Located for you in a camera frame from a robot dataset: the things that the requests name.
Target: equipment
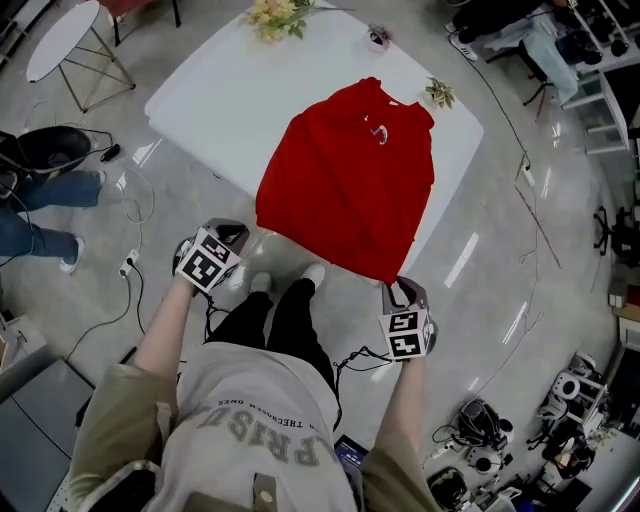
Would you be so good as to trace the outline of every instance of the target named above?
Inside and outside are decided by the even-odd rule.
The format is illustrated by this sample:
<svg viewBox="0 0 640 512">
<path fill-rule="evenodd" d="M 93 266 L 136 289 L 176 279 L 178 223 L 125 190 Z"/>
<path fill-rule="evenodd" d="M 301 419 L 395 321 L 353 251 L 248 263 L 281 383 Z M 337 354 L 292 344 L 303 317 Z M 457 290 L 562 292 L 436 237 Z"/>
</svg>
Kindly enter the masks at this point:
<svg viewBox="0 0 640 512">
<path fill-rule="evenodd" d="M 249 230 L 244 224 L 210 219 L 194 237 L 178 244 L 172 273 L 179 272 L 206 295 L 233 274 L 248 238 Z"/>
<path fill-rule="evenodd" d="M 576 352 L 569 363 L 569 371 L 586 379 L 596 371 L 595 359 L 586 352 Z"/>
<path fill-rule="evenodd" d="M 429 490 L 443 510 L 459 510 L 469 499 L 469 491 L 462 473 L 454 467 L 444 468 L 427 479 Z"/>
<path fill-rule="evenodd" d="M 431 318 L 427 292 L 409 278 L 398 276 L 396 282 L 409 301 L 396 302 L 388 284 L 382 287 L 382 332 L 389 346 L 389 358 L 395 361 L 426 356 L 438 338 L 438 326 Z"/>
<path fill-rule="evenodd" d="M 580 381 L 569 372 L 560 372 L 550 393 L 564 400 L 573 400 L 580 392 Z"/>
<path fill-rule="evenodd" d="M 567 412 L 569 412 L 567 402 L 553 393 L 549 393 L 538 407 L 538 416 L 545 420 L 557 421 L 563 418 Z"/>
<path fill-rule="evenodd" d="M 467 454 L 467 463 L 481 475 L 497 473 L 502 467 L 499 453 L 483 448 L 471 448 Z"/>
</svg>

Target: power strip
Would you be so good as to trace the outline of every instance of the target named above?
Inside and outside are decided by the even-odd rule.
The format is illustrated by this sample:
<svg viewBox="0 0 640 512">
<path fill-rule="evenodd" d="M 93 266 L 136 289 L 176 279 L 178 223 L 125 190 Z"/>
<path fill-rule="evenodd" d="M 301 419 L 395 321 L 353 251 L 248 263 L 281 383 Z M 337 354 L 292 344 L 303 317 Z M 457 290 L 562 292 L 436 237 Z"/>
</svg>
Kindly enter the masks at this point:
<svg viewBox="0 0 640 512">
<path fill-rule="evenodd" d="M 131 249 L 131 251 L 129 252 L 129 255 L 127 256 L 127 258 L 124 260 L 124 263 L 120 267 L 119 273 L 121 277 L 127 277 L 129 275 L 129 272 L 131 272 L 131 265 L 135 265 L 139 257 L 140 257 L 140 253 L 135 249 Z"/>
</svg>

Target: office chair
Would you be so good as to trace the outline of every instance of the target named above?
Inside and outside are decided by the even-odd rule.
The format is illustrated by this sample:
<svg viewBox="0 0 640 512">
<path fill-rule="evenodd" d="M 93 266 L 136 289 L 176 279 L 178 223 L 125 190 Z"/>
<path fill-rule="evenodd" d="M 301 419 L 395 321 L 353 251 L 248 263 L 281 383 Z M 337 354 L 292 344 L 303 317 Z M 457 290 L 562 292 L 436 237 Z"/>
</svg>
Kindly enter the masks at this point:
<svg viewBox="0 0 640 512">
<path fill-rule="evenodd" d="M 640 264 L 640 230 L 627 225 L 626 218 L 631 218 L 631 211 L 625 212 L 620 208 L 616 214 L 616 223 L 613 229 L 609 228 L 607 212 L 601 206 L 598 212 L 593 214 L 593 218 L 598 221 L 602 228 L 602 236 L 598 243 L 593 244 L 594 249 L 601 249 L 600 255 L 607 252 L 609 237 L 611 237 L 611 250 L 621 258 L 621 263 L 629 268 L 637 267 Z"/>
</svg>

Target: white table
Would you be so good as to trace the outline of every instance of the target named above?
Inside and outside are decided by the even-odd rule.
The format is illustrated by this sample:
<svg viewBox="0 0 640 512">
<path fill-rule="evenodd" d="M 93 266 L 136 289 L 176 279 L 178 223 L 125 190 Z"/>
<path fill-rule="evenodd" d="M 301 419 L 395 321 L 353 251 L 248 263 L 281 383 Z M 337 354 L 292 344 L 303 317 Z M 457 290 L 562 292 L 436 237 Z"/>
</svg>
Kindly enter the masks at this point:
<svg viewBox="0 0 640 512">
<path fill-rule="evenodd" d="M 243 20 L 241 14 L 182 63 L 145 112 L 154 129 L 254 198 L 289 121 L 310 105 L 369 76 L 402 103 L 424 101 L 431 73 L 395 44 L 372 52 L 366 25 L 345 12 L 316 14 L 303 40 L 276 45 L 259 41 Z M 482 139 L 482 126 L 460 101 L 434 119 L 435 184 L 401 273 L 429 239 Z"/>
<path fill-rule="evenodd" d="M 67 14 L 60 18 L 56 22 L 56 24 L 51 27 L 49 31 L 44 35 L 42 40 L 38 43 L 35 51 L 33 52 L 33 55 L 31 55 L 29 65 L 27 66 L 27 80 L 32 83 L 42 80 L 43 78 L 48 76 L 54 69 L 58 68 L 60 70 L 60 73 L 62 74 L 62 78 L 64 79 L 65 84 L 67 84 L 67 87 L 69 88 L 71 96 L 73 96 L 76 105 L 78 105 L 78 108 L 82 112 L 87 112 L 90 109 L 101 105 L 109 98 L 112 98 L 113 96 L 116 96 L 117 94 L 120 94 L 128 89 L 135 89 L 136 87 L 136 84 L 133 83 L 133 80 L 129 76 L 129 73 L 124 68 L 122 63 L 113 54 L 113 52 L 109 49 L 109 47 L 92 26 L 99 12 L 100 4 L 96 0 L 89 0 L 88 2 L 76 5 Z M 89 31 L 93 32 L 93 34 L 96 36 L 105 53 L 89 50 L 87 48 L 78 46 L 82 38 Z M 120 69 L 125 77 L 125 80 L 106 73 L 106 70 L 93 68 L 69 58 L 69 55 L 75 49 L 94 53 L 110 59 L 111 62 L 113 62 Z M 69 79 L 62 69 L 62 62 L 75 64 L 76 66 L 89 69 L 100 75 L 84 103 L 80 103 L 75 91 L 71 87 Z M 98 85 L 100 84 L 103 76 L 107 76 L 113 80 L 116 80 L 117 82 L 121 82 L 127 85 L 127 89 L 118 91 L 117 93 L 112 94 L 111 96 L 108 96 L 107 98 L 104 98 L 97 103 L 91 104 L 93 95 L 98 89 Z"/>
</svg>

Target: blue jeans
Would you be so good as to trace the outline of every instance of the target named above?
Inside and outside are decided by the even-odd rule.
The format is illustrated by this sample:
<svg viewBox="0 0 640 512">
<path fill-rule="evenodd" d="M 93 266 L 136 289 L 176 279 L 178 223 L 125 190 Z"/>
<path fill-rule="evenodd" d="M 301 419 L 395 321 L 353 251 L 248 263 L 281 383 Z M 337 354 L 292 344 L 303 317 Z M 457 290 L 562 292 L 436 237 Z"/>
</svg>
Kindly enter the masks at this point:
<svg viewBox="0 0 640 512">
<path fill-rule="evenodd" d="M 34 184 L 26 181 L 16 192 L 27 211 L 49 205 L 87 208 L 98 204 L 100 175 L 95 171 L 72 171 Z M 31 229 L 26 219 L 18 215 L 22 205 L 11 199 L 0 208 L 0 256 L 29 254 Z M 73 265 L 78 259 L 75 236 L 65 231 L 40 228 L 33 224 L 33 256 L 62 258 Z"/>
</svg>

